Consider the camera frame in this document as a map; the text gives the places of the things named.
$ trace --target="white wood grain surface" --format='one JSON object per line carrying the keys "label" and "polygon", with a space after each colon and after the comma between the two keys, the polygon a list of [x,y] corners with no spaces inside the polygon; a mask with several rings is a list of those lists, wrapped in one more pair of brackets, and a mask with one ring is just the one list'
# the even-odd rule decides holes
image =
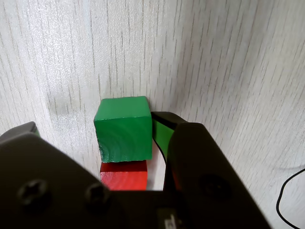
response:
{"label": "white wood grain surface", "polygon": [[[0,134],[41,136],[98,176],[102,98],[203,123],[274,228],[305,167],[302,0],[2,0]],[[305,228],[305,174],[280,209]]]}

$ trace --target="red cube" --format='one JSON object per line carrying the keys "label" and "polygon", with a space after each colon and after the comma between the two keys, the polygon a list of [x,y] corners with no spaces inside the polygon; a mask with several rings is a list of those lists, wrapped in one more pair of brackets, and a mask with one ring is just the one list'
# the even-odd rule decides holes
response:
{"label": "red cube", "polygon": [[110,190],[146,190],[146,161],[102,163],[101,182]]}

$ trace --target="wire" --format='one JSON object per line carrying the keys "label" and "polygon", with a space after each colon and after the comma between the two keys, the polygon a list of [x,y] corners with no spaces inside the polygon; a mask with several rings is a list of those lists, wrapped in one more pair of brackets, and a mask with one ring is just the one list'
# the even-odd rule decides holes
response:
{"label": "wire", "polygon": [[296,177],[297,175],[299,175],[300,173],[303,173],[305,171],[305,168],[302,169],[301,171],[297,172],[296,174],[292,175],[291,177],[289,177],[284,183],[283,183],[283,186],[281,188],[281,192],[280,192],[280,195],[277,199],[277,202],[276,202],[276,212],[277,214],[279,215],[279,217],[286,223],[288,224],[290,227],[294,228],[294,229],[300,229],[298,228],[297,226],[293,225],[292,223],[290,223],[289,221],[287,221],[283,216],[282,214],[280,213],[280,201],[281,201],[281,198],[282,198],[282,195],[283,195],[283,191],[284,191],[284,188],[285,188],[285,185],[294,177]]}

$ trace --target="green cube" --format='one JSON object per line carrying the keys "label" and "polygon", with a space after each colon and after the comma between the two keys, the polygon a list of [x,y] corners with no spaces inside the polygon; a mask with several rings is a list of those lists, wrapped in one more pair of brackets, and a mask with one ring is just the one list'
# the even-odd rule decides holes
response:
{"label": "green cube", "polygon": [[102,162],[152,158],[152,116],[145,96],[103,99],[94,126]]}

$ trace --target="wooden block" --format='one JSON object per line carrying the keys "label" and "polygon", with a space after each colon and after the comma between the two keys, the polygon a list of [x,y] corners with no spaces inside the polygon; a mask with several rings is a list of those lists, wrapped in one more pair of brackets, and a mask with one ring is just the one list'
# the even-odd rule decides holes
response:
{"label": "wooden block", "polygon": [[101,182],[110,190],[146,190],[146,161],[102,163]]}
{"label": "wooden block", "polygon": [[103,99],[94,126],[102,162],[152,158],[152,116],[145,96]]}

